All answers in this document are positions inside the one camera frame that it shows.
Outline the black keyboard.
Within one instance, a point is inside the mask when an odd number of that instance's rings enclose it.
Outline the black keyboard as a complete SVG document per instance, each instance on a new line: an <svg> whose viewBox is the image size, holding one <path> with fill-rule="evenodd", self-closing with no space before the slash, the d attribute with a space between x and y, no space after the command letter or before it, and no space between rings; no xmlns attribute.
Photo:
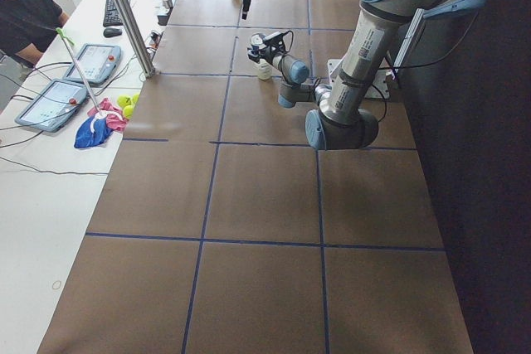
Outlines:
<svg viewBox="0 0 531 354"><path fill-rule="evenodd" d="M103 27L118 27L122 25L123 22L114 0L105 0Z"/></svg>

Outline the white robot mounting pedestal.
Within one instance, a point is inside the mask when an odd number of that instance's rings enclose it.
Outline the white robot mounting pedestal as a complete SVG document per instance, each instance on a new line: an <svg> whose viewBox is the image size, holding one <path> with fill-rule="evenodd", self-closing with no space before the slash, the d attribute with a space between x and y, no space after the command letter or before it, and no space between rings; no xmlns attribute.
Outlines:
<svg viewBox="0 0 531 354"><path fill-rule="evenodd" d="M328 59L326 62L329 83L332 85L337 76L339 75L339 69L342 65L343 59ZM385 99L390 98L390 91L387 85L387 78L391 74L391 69L388 63L383 60L378 67L376 75L374 76L372 84L369 86L368 91L365 94L366 99Z"/></svg>

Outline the black computer mouse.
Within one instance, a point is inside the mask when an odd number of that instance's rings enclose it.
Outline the black computer mouse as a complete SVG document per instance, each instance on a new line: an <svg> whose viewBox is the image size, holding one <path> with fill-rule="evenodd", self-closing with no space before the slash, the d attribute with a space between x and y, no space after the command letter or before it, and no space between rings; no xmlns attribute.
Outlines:
<svg viewBox="0 0 531 354"><path fill-rule="evenodd" d="M120 36L121 34L122 34L122 30L118 27L106 27L103 30L103 36L105 38L116 37L116 36Z"/></svg>

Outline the person in black shirt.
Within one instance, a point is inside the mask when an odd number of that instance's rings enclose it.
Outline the person in black shirt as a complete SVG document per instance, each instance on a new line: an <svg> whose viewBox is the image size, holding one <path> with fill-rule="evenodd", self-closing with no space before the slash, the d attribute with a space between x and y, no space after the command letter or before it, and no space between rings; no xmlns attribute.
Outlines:
<svg viewBox="0 0 531 354"><path fill-rule="evenodd" d="M33 67L68 19L54 0L1 0L1 51Z"/></svg>

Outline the blue cloth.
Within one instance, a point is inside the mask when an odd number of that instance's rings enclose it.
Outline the blue cloth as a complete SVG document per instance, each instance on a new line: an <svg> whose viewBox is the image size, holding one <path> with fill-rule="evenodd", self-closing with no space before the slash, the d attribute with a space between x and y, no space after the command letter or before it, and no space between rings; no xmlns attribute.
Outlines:
<svg viewBox="0 0 531 354"><path fill-rule="evenodd" d="M77 130L74 147L78 149L91 148L104 143L111 135L112 129L107 126L105 119L89 117Z"/></svg>

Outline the spare tennis ball lower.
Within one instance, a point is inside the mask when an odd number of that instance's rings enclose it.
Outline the spare tennis ball lower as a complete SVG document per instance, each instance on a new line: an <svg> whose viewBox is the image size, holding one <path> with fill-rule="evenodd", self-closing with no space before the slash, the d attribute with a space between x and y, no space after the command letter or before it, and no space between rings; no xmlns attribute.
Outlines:
<svg viewBox="0 0 531 354"><path fill-rule="evenodd" d="M130 119L134 113L134 106L133 105L126 105L123 110L122 114L125 118Z"/></svg>

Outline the far teach pendant tablet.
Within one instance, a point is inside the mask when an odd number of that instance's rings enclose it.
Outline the far teach pendant tablet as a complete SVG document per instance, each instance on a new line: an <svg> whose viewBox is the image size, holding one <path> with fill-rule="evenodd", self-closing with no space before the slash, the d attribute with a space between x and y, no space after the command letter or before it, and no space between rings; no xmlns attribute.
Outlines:
<svg viewBox="0 0 531 354"><path fill-rule="evenodd" d="M76 60L88 84L98 87L110 78L121 56L119 46L87 43L76 54Z"/></svg>

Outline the spare tennis ball left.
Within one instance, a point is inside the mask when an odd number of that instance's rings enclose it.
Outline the spare tennis ball left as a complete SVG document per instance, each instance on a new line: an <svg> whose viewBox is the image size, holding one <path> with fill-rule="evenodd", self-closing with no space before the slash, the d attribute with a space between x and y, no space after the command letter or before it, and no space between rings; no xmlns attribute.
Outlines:
<svg viewBox="0 0 531 354"><path fill-rule="evenodd" d="M120 95L118 98L117 98L117 105L123 109L129 105L132 104L132 99L130 96L128 95Z"/></svg>

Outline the pink cloth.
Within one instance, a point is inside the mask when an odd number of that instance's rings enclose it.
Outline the pink cloth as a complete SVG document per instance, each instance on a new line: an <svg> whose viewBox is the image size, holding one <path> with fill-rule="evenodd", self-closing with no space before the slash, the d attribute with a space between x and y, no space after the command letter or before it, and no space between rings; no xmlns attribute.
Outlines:
<svg viewBox="0 0 531 354"><path fill-rule="evenodd" d="M129 120L124 117L122 109L114 106L108 98L103 98L98 107L88 111L90 117L90 131L95 133L96 125L103 121L107 128L113 131L123 132Z"/></svg>

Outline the aluminium frame post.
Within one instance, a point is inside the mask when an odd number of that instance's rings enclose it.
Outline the aluminium frame post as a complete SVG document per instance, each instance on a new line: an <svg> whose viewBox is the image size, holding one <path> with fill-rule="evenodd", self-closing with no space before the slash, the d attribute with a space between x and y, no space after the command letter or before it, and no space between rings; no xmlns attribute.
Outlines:
<svg viewBox="0 0 531 354"><path fill-rule="evenodd" d="M144 37L139 30L134 13L129 5L129 0L114 0L114 3L119 11L127 37L134 50L134 54L137 56L144 77L149 79L155 74L155 68L144 44Z"/></svg>

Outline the near teach pendant tablet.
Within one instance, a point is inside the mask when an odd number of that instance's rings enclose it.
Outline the near teach pendant tablet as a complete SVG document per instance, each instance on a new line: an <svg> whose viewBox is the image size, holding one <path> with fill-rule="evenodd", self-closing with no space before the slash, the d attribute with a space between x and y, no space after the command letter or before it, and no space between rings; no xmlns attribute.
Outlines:
<svg viewBox="0 0 531 354"><path fill-rule="evenodd" d="M57 132L73 117L87 96L88 90L83 84L54 79L15 118L15 122L48 133Z"/></svg>

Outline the clear tennis ball can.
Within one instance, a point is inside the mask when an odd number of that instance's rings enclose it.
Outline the clear tennis ball can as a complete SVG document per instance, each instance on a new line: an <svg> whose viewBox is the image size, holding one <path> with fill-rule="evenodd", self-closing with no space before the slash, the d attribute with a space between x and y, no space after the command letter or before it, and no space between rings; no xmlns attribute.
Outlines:
<svg viewBox="0 0 531 354"><path fill-rule="evenodd" d="M261 36L262 39L265 37L265 35L263 33L255 33L252 36ZM253 62L253 63L254 63L255 68L256 68L256 76L260 80L268 80L268 79L271 78L271 74L272 74L271 65L269 65L264 60L260 60L259 62Z"/></svg>

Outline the teach pendant tablet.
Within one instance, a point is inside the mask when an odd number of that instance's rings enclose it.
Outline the teach pendant tablet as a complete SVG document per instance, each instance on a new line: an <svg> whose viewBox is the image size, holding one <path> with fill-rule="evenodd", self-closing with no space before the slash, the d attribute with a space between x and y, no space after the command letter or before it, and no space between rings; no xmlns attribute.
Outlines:
<svg viewBox="0 0 531 354"><path fill-rule="evenodd" d="M110 78L121 56L119 46L87 43L76 54L76 60L88 84L98 87Z"/></svg>
<svg viewBox="0 0 531 354"><path fill-rule="evenodd" d="M87 96L88 90L83 84L54 79L15 118L15 122L48 133L57 132L73 117Z"/></svg>

